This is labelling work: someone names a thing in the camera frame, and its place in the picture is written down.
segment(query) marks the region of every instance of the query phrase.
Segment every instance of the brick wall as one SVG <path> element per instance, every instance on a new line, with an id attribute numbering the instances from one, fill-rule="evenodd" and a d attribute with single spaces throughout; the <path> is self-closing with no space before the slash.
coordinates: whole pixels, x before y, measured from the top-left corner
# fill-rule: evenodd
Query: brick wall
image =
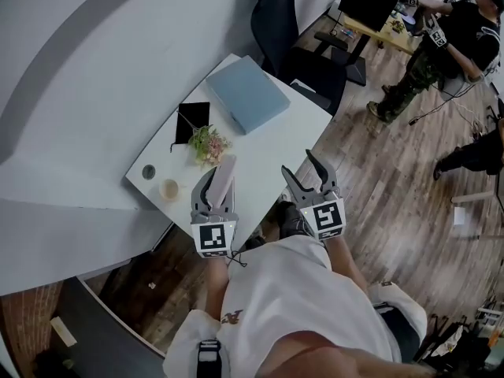
<path id="1" fill-rule="evenodd" d="M 32 361 L 49 347 L 49 321 L 60 290 L 61 283 L 55 283 L 0 297 L 2 334 L 22 377 L 33 377 Z"/>

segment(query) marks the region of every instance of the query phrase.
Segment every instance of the camouflage pants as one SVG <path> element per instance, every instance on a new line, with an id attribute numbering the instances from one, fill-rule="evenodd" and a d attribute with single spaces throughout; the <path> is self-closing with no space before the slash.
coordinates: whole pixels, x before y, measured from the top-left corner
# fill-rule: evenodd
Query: camouflage pants
<path id="1" fill-rule="evenodd" d="M 406 74 L 399 84 L 391 87 L 390 93 L 378 104 L 378 114 L 387 122 L 392 122 L 411 103 L 415 95 L 442 79 L 443 74 L 434 66 L 421 47 L 410 58 Z"/>

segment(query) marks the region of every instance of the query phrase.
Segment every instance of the black strap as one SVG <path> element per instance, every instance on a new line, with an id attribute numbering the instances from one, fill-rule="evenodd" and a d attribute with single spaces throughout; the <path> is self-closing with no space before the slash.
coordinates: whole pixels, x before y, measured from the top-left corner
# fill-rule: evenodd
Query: black strap
<path id="1" fill-rule="evenodd" d="M 221 378 L 222 360 L 219 351 L 221 342 L 203 340 L 199 344 L 197 378 Z"/>
<path id="2" fill-rule="evenodd" d="M 415 353 L 420 348 L 420 336 L 417 331 L 411 327 L 402 312 L 394 306 L 384 302 L 374 306 L 374 308 L 384 319 L 397 340 L 399 350 L 401 351 L 402 362 L 412 362 Z"/>

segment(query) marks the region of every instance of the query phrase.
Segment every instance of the small plant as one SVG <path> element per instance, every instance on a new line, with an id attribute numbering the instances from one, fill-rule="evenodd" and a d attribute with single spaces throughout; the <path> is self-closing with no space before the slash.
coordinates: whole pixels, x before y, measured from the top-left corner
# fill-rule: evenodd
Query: small plant
<path id="1" fill-rule="evenodd" d="M 196 151 L 196 162 L 200 165 L 215 166 L 221 162 L 222 154 L 231 147 L 231 142 L 222 137 L 212 125 L 193 128 L 189 145 Z"/>
<path id="2" fill-rule="evenodd" d="M 402 30 L 405 28 L 404 24 L 401 21 L 398 20 L 393 20 L 391 22 L 392 30 L 396 31 L 398 34 L 402 32 Z"/>

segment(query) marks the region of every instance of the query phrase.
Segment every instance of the chair armrest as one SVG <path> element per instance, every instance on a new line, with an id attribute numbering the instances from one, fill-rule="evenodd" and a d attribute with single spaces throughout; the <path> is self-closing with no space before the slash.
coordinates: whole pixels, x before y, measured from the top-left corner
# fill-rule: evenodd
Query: chair armrest
<path id="1" fill-rule="evenodd" d="M 315 39 L 318 39 L 321 42 L 326 42 L 333 47 L 337 47 L 338 49 L 344 50 L 345 52 L 348 51 L 348 43 L 326 32 L 317 32 L 315 34 Z"/>
<path id="2" fill-rule="evenodd" d="M 323 97 L 322 95 L 317 94 L 307 88 L 301 87 L 298 83 L 292 83 L 291 88 L 295 89 L 299 94 L 304 95 L 314 104 L 319 105 L 324 110 L 327 110 L 329 106 L 331 106 L 331 100 Z"/>

